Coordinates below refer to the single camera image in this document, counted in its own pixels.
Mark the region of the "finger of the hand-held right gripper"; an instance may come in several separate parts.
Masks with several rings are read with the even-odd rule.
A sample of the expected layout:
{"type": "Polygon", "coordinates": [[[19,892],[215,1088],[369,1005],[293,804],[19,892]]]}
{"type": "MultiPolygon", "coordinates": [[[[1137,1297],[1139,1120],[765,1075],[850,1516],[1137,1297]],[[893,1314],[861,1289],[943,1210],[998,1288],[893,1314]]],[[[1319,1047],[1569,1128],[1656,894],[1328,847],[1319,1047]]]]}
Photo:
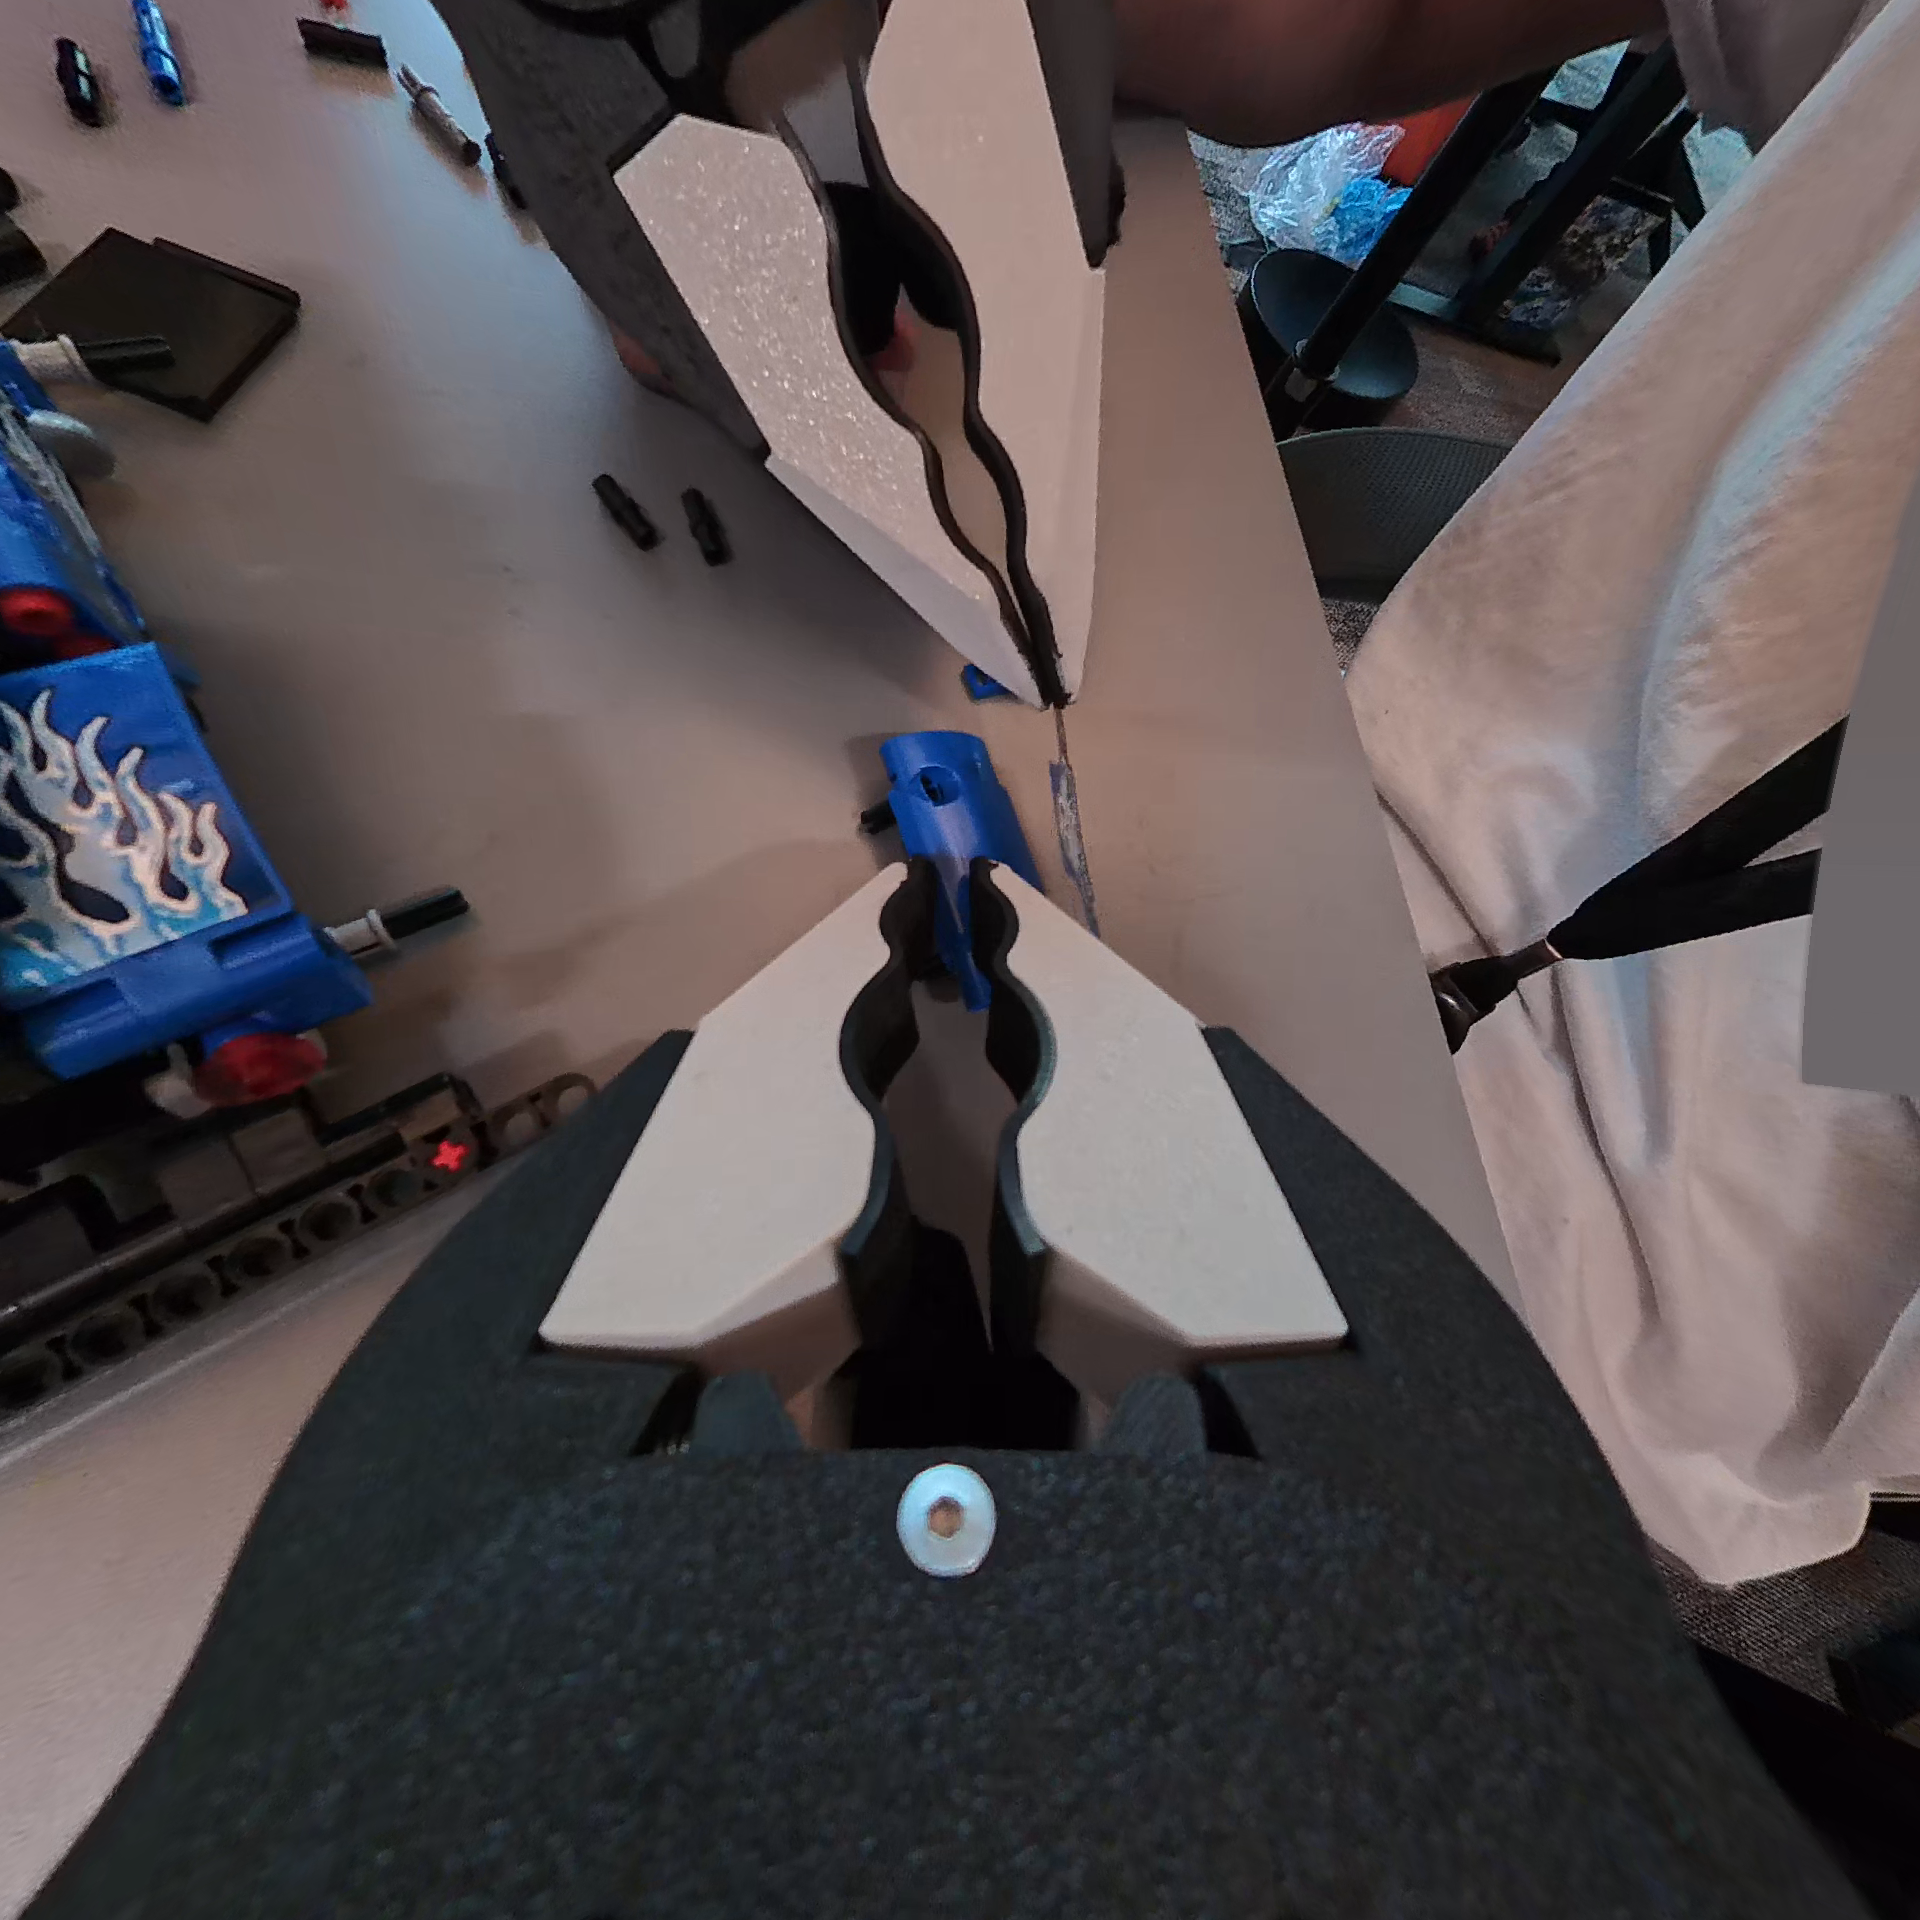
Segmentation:
{"type": "Polygon", "coordinates": [[[837,236],[804,157],[772,133],[684,113],[615,186],[781,485],[957,654],[1029,706],[1055,706],[1007,580],[950,524],[935,445],[844,334],[837,236]]]}
{"type": "Polygon", "coordinates": [[[898,1],[861,70],[877,186],[929,240],[894,392],[935,499],[989,568],[963,649],[1043,707],[1093,633],[1107,254],[1118,234],[1113,4],[898,1]]]}

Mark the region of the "blue black lego vehicle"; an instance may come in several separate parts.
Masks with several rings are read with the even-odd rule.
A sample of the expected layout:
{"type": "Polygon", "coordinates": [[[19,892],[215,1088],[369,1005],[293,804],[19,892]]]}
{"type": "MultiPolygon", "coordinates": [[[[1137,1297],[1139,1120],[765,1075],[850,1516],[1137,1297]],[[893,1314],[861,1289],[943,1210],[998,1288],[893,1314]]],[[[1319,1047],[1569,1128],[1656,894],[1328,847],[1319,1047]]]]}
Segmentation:
{"type": "Polygon", "coordinates": [[[12,1426],[463,1188],[594,1093],[501,1106],[437,1072],[347,1115],[314,1084],[372,963],[456,888],[301,910],[81,497],[107,443],[60,382],[164,366],[159,336],[5,341],[3,1411],[12,1426]]]}

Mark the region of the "grey chair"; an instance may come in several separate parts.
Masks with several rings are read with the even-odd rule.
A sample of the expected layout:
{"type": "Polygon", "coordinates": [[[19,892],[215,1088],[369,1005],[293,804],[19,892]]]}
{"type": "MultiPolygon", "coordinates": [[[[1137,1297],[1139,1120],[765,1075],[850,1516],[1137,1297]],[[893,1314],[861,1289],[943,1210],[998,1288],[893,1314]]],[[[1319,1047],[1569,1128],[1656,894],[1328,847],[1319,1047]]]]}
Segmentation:
{"type": "Polygon", "coordinates": [[[1315,587],[1325,600],[1383,604],[1511,449],[1394,425],[1319,430],[1281,442],[1315,587]]]}

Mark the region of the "clear plastic bag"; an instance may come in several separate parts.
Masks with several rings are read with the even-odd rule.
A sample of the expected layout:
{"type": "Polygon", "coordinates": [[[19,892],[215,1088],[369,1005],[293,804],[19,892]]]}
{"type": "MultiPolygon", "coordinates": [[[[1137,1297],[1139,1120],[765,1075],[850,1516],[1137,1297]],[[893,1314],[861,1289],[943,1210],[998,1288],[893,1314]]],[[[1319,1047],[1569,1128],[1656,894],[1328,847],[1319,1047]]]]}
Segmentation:
{"type": "Polygon", "coordinates": [[[1400,124],[1349,122],[1272,149],[1248,188],[1260,238],[1356,267],[1411,198],[1385,176],[1403,137],[1400,124]]]}

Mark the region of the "blue curved lego panel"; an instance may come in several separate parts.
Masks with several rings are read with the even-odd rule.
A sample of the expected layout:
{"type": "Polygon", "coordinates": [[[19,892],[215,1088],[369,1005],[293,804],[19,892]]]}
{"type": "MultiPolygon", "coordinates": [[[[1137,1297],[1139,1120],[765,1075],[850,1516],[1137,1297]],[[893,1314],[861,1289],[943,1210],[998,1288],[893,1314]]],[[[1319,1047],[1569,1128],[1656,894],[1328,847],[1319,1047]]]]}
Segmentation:
{"type": "Polygon", "coordinates": [[[907,858],[933,866],[939,960],[967,1007],[986,1011],[992,985],[972,948],[972,861],[989,858],[1011,866],[1034,888],[1043,884],[1013,798],[996,776],[989,746],[972,731],[893,734],[878,743],[878,759],[888,792],[861,813],[861,825],[867,833],[897,829],[907,858]]]}

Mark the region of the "black stand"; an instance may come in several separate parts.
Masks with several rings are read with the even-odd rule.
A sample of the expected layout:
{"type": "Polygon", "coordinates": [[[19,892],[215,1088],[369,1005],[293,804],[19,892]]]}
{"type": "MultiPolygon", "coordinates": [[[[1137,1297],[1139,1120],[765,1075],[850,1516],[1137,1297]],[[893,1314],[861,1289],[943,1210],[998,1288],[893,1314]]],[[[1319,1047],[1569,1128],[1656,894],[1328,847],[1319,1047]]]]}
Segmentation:
{"type": "Polygon", "coordinates": [[[1615,275],[1659,274],[1705,218],[1697,125],[1669,39],[1484,93],[1361,262],[1359,338],[1385,363],[1419,322],[1554,366],[1615,275]]]}

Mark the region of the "person's right forearm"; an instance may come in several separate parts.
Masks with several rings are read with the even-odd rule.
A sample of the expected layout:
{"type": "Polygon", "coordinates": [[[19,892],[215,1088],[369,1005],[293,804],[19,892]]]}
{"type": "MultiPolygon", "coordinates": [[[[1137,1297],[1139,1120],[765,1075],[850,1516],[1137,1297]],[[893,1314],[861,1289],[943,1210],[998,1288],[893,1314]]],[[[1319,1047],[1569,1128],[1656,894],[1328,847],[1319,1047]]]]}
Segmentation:
{"type": "Polygon", "coordinates": [[[1387,124],[1633,38],[1661,1],[1117,1],[1117,91],[1235,147],[1387,124]]]}

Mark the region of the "white shirt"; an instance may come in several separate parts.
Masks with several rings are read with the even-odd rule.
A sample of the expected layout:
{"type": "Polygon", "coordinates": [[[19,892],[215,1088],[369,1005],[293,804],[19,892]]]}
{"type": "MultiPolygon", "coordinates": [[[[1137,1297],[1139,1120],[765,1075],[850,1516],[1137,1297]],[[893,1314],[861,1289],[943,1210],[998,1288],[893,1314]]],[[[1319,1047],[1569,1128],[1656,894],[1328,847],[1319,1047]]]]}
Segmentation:
{"type": "Polygon", "coordinates": [[[1917,484],[1918,6],[1667,4],[1754,160],[1349,673],[1514,1295],[1733,1585],[1917,1486],[1917,1104],[1805,1082],[1814,819],[1917,484]]]}

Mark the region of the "grey lego axle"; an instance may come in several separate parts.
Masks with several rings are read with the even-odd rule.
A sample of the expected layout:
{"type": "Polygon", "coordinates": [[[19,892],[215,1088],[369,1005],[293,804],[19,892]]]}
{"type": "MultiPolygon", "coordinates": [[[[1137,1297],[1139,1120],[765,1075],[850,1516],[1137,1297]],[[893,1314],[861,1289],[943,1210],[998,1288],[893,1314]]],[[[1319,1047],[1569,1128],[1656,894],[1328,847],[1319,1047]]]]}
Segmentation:
{"type": "Polygon", "coordinates": [[[421,130],[463,167],[479,167],[483,144],[458,122],[441,91],[409,63],[397,66],[397,81],[421,130]]]}

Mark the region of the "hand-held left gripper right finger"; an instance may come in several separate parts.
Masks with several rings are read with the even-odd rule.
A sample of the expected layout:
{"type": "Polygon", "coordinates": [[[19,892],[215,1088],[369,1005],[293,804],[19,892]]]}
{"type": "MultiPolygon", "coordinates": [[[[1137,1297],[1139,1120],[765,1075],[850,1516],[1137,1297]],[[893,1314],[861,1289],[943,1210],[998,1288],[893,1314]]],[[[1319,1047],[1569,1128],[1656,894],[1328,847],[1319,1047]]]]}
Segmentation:
{"type": "Polygon", "coordinates": [[[1013,866],[974,861],[994,1146],[989,1327],[1117,1411],[1140,1379],[1327,1353],[1349,1315],[1208,1032],[1013,866]]]}

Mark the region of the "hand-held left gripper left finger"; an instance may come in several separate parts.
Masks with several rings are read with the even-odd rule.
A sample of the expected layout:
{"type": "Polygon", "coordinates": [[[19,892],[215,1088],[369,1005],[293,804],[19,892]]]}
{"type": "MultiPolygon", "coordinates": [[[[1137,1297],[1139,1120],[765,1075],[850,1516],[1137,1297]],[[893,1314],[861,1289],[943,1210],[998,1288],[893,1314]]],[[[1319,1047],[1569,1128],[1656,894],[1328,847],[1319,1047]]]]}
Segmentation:
{"type": "Polygon", "coordinates": [[[757,1373],[830,1445],[989,1445],[996,1092],[930,982],[941,885],[885,868],[684,1042],[540,1348],[757,1373]]]}

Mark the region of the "black square lego plate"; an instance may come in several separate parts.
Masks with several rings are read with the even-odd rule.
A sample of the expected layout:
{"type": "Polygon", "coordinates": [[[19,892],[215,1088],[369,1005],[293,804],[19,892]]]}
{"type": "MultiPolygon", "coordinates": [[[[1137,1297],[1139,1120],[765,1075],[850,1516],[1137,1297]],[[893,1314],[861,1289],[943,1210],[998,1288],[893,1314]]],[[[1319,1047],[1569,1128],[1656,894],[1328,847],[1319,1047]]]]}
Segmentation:
{"type": "Polygon", "coordinates": [[[161,340],[167,366],[113,361],[102,382],[185,419],[212,421],[301,320],[301,293],[167,238],[105,227],[5,322],[19,349],[161,340]]]}

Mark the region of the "blue printed sticker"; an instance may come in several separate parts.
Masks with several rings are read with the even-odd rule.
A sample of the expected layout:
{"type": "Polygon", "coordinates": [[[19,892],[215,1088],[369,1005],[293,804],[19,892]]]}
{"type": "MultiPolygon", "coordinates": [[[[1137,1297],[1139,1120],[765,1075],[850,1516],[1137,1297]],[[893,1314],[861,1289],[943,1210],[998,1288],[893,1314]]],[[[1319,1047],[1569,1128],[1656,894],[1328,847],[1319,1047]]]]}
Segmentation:
{"type": "Polygon", "coordinates": [[[1102,940],[1085,811],[1067,731],[1067,706],[1057,703],[1049,707],[1049,711],[1055,726],[1055,752],[1053,759],[1049,762],[1049,786],[1059,852],[1064,873],[1072,885],[1072,892],[1077,894],[1080,917],[1093,937],[1102,940]]]}

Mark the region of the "dark round stool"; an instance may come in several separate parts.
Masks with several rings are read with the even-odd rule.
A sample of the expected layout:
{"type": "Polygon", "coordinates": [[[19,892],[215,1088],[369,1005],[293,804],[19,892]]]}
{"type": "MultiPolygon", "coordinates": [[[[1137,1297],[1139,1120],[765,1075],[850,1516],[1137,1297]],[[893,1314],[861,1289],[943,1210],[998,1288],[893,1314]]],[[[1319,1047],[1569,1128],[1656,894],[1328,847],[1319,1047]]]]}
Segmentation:
{"type": "Polygon", "coordinates": [[[1275,442],[1380,425],[1421,375],[1419,345],[1391,300],[1363,300],[1352,282],[1352,267],[1320,251],[1266,248],[1236,293],[1275,442]]]}

